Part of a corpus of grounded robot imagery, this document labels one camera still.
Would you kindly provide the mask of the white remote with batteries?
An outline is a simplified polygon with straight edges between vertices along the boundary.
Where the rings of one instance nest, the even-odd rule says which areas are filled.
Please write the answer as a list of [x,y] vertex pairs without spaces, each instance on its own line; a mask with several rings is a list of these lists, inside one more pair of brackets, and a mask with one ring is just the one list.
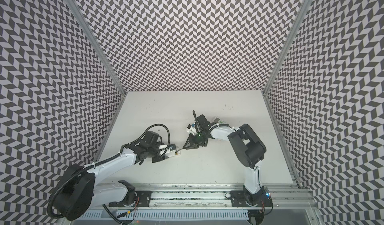
[[181,151],[170,151],[169,153],[166,153],[166,158],[173,158],[176,156],[179,156],[181,154]]

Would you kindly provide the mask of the aluminium corner post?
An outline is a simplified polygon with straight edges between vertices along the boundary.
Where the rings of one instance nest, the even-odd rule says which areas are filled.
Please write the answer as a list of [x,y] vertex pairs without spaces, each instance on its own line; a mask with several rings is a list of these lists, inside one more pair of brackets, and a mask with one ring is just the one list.
[[304,18],[306,17],[308,10],[311,7],[312,2],[313,2],[313,0],[303,0],[303,3],[301,4],[301,6],[299,8],[298,14],[297,14],[296,18],[294,19],[293,26],[291,27],[291,29],[288,33],[287,39],[284,42],[281,53],[280,53],[275,65],[272,69],[271,75],[270,75],[270,77],[266,83],[266,86],[263,90],[264,96],[266,96],[268,94],[268,92],[270,91],[270,89],[272,88],[273,83],[274,83],[279,71],[282,68],[282,65],[283,65],[283,63],[287,57],[287,54],[290,50],[290,47],[292,46],[293,42],[295,41],[295,38],[298,34],[298,31],[302,25]]
[[102,65],[104,66],[105,70],[108,72],[109,76],[111,77],[112,81],[118,88],[119,92],[125,96],[127,93],[124,90],[122,83],[120,82],[118,76],[116,75],[113,67],[110,65],[106,55],[104,54],[99,42],[97,41],[94,33],[91,30],[91,27],[89,26],[84,15],[82,14],[78,4],[76,3],[75,0],[64,0],[64,2],[67,4],[69,9],[71,10],[74,18],[77,20],[79,26],[81,27],[87,39],[89,40],[91,46],[95,50]]

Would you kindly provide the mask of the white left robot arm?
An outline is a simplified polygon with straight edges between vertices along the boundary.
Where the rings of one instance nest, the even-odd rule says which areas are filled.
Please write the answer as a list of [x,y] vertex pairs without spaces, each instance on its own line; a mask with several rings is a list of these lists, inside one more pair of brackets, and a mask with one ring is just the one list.
[[146,159],[161,162],[175,151],[175,144],[164,143],[159,134],[146,131],[135,141],[123,145],[112,157],[86,166],[68,167],[51,192],[48,216],[74,221],[97,206],[106,208],[112,204],[136,208],[140,196],[132,184],[125,180],[114,184],[103,184],[103,181],[124,168],[141,165]]

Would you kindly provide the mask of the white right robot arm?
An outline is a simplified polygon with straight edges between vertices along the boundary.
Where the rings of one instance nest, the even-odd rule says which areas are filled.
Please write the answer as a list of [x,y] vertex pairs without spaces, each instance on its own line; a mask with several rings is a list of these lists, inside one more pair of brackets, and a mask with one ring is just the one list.
[[245,167],[243,195],[248,206],[265,206],[270,194],[262,186],[260,170],[267,148],[248,124],[233,127],[219,118],[209,122],[204,115],[194,117],[194,123],[186,129],[188,138],[184,150],[207,147],[208,141],[223,140],[230,143],[240,163]]

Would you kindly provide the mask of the white remote with display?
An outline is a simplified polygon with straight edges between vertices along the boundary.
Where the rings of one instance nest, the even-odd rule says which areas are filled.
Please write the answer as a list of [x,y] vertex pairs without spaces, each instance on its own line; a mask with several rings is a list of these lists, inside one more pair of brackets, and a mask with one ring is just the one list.
[[226,123],[224,120],[216,116],[213,118],[212,127],[231,127],[231,126],[228,123]]

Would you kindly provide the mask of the aluminium left corner post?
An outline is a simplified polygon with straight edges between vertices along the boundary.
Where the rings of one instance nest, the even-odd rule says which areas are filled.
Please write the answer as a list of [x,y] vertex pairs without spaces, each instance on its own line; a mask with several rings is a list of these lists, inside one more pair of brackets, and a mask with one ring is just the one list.
[[108,72],[109,76],[111,77],[112,81],[118,88],[119,92],[125,96],[127,93],[124,90],[122,83],[120,82],[118,76],[116,75],[113,67],[110,65],[106,55],[104,54],[99,42],[97,41],[94,33],[91,30],[91,27],[89,26],[84,15],[82,14],[78,4],[76,3],[75,0],[64,0],[64,2],[67,4],[69,9],[71,10],[74,18],[77,20],[79,26],[81,27],[87,39],[89,40],[91,46],[95,50],[102,65],[104,66],[105,70]]

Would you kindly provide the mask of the aluminium right corner post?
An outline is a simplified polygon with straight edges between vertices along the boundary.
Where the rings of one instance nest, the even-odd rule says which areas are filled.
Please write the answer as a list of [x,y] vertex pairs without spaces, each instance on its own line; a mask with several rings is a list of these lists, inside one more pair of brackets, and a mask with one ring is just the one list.
[[303,0],[303,3],[301,4],[301,6],[299,8],[298,14],[297,14],[296,18],[294,19],[293,26],[291,27],[291,29],[288,33],[287,39],[284,42],[281,53],[280,53],[275,65],[272,69],[271,75],[270,75],[270,77],[266,83],[266,86],[263,90],[264,96],[266,96],[268,94],[268,92],[270,91],[270,89],[272,88],[273,83],[274,83],[279,71],[282,68],[282,65],[283,65],[283,63],[287,57],[287,54],[290,50],[290,47],[292,46],[293,42],[295,41],[295,38],[298,34],[298,31],[302,25],[304,18],[306,17],[308,10],[311,7],[312,2],[313,2],[313,0]]

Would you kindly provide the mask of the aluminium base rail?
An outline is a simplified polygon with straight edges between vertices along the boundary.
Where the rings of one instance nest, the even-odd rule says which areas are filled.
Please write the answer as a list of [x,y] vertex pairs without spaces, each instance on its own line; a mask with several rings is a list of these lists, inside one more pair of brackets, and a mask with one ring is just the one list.
[[312,193],[295,185],[266,184],[267,195],[255,207],[246,204],[241,184],[143,184],[137,190],[138,205],[94,207],[72,223],[113,225],[116,216],[131,225],[324,224]]

